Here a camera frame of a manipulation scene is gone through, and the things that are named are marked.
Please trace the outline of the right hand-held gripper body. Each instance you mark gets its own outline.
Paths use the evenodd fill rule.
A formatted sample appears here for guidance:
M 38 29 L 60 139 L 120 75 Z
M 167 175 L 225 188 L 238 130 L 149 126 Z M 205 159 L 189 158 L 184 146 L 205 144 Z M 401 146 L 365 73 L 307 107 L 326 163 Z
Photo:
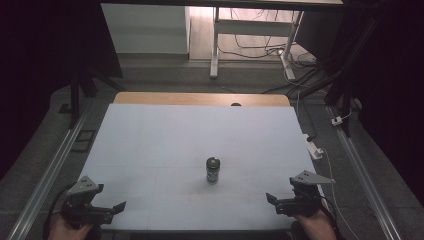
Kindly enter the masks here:
M 289 182 L 293 186 L 295 197 L 292 199 L 275 199 L 276 213 L 288 217 L 294 215 L 311 217 L 314 215 L 323 206 L 318 186 L 336 183 L 334 179 L 307 170 L 290 177 Z

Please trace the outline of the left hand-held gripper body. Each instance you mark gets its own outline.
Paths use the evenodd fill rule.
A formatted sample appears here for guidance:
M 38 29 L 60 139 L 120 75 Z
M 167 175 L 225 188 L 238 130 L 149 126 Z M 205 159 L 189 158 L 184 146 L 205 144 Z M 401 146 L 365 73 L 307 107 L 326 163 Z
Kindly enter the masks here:
M 88 176 L 83 176 L 66 191 L 61 216 L 71 226 L 111 224 L 116 211 L 92 205 L 92 200 L 103 187 L 103 184 L 96 184 Z

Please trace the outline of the dark green drink can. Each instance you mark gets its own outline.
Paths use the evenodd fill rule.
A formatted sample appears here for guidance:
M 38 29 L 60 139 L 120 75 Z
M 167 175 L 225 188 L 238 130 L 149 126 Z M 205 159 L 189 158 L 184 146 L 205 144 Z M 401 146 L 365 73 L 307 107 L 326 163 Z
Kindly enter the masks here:
M 210 157 L 206 160 L 206 180 L 209 184 L 216 184 L 219 179 L 220 159 Z

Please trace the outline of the person's right hand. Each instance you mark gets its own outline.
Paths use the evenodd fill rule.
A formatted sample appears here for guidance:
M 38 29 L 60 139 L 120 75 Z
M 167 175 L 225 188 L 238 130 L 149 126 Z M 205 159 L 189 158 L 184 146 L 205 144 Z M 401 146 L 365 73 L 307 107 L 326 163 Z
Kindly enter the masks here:
M 330 219 L 318 210 L 310 217 L 295 215 L 310 240 L 337 240 Z

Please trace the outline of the person's left hand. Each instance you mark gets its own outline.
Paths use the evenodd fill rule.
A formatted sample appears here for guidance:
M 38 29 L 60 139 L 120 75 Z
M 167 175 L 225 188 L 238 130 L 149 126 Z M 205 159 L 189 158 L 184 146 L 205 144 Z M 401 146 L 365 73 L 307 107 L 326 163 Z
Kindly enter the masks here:
M 85 240 L 92 228 L 92 225 L 85 224 L 79 229 L 73 229 L 59 216 L 50 229 L 48 240 Z

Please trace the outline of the white power strip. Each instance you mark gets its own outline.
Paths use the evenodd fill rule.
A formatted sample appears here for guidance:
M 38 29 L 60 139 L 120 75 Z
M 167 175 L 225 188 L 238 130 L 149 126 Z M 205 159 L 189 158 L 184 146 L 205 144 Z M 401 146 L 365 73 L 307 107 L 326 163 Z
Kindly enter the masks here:
M 323 158 L 323 154 L 324 151 L 322 148 L 318 148 L 312 138 L 308 135 L 308 134 L 304 134 L 303 135 L 305 144 L 306 144 L 306 148 L 310 154 L 310 156 L 312 157 L 313 160 L 318 160 L 318 159 L 322 159 Z

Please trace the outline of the white table mat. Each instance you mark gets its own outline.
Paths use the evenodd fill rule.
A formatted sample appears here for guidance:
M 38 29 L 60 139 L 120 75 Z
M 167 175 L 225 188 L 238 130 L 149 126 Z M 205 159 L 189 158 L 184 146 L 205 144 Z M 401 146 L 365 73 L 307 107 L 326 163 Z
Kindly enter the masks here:
M 220 159 L 216 184 L 206 160 Z M 112 230 L 282 230 L 266 194 L 314 166 L 291 107 L 112 104 L 82 170 L 104 185 L 93 203 L 126 202 Z

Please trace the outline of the black metal stand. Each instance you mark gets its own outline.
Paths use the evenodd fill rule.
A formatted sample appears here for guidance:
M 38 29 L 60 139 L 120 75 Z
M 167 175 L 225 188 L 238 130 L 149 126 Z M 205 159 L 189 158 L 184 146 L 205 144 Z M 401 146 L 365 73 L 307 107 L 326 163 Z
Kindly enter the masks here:
M 110 77 L 107 77 L 105 74 L 101 73 L 94 67 L 85 67 L 82 70 L 78 70 L 70 83 L 71 103 L 70 105 L 64 104 L 60 108 L 60 113 L 71 114 L 71 121 L 69 124 L 70 129 L 73 129 L 76 126 L 77 121 L 81 116 L 79 91 L 82 91 L 88 98 L 94 98 L 98 93 L 98 88 L 94 83 L 95 79 L 100 80 L 102 83 L 117 90 L 118 92 L 125 91 L 123 86 L 112 80 Z
M 343 43 L 337 54 L 329 59 L 331 64 L 327 67 L 327 70 L 334 68 L 333 73 L 326 80 L 318 82 L 301 92 L 299 98 L 303 99 L 318 90 L 330 86 L 328 93 L 324 97 L 325 105 L 335 106 L 339 100 L 342 100 L 342 115 L 349 117 L 351 113 L 353 67 L 358 62 L 357 58 L 372 36 L 379 21 L 379 17 L 363 17 L 351 37 Z

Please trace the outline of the wooden table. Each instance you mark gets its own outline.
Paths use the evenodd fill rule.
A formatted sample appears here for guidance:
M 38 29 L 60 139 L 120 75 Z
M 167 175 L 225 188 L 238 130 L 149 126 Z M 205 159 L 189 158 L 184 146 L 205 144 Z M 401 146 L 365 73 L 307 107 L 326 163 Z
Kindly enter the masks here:
M 166 93 L 166 92 L 120 92 L 114 104 L 156 105 L 202 105 L 231 106 L 240 104 L 248 107 L 289 107 L 285 95 L 227 94 L 227 93 Z

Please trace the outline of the aluminium floor rail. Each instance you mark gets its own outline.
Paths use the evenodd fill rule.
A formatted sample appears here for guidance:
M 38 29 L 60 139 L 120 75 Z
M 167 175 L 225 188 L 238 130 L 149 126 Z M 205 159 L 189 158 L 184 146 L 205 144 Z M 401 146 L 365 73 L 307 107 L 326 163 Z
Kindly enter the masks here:
M 85 109 L 54 154 L 6 240 L 25 240 L 87 117 Z
M 376 185 L 371 178 L 362 158 L 360 157 L 353 141 L 346 136 L 343 130 L 335 127 L 335 131 L 339 138 L 343 151 L 350 161 L 351 168 L 355 172 L 356 179 L 360 184 L 364 196 L 367 198 L 368 207 L 370 208 L 371 216 L 376 219 L 380 225 L 386 240 L 402 240 L 401 233 L 396 226 L 392 215 L 390 214 L 385 202 L 380 196 Z

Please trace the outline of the black floor bracket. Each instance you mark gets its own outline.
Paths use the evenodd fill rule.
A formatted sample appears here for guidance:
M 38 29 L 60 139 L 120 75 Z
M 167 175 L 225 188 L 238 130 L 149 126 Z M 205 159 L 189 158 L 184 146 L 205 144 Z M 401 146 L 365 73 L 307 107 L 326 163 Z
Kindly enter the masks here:
M 88 153 L 96 137 L 95 130 L 81 130 L 74 141 L 71 151 L 76 153 Z

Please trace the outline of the white desk frame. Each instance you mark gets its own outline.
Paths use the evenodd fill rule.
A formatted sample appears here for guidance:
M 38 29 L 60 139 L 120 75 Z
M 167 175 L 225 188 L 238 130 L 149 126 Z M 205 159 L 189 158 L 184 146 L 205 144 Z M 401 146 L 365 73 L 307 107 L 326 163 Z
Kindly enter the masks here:
M 300 25 L 302 14 L 302 11 L 294 11 L 293 20 L 290 22 L 221 19 L 219 7 L 216 7 L 214 9 L 213 16 L 213 45 L 211 52 L 210 77 L 215 79 L 218 76 L 218 41 L 220 34 L 270 36 L 285 37 L 287 39 L 283 49 L 278 50 L 277 53 L 283 65 L 285 76 L 289 81 L 294 81 L 295 75 L 292 68 L 289 66 L 288 56 L 291 53 L 291 47 Z

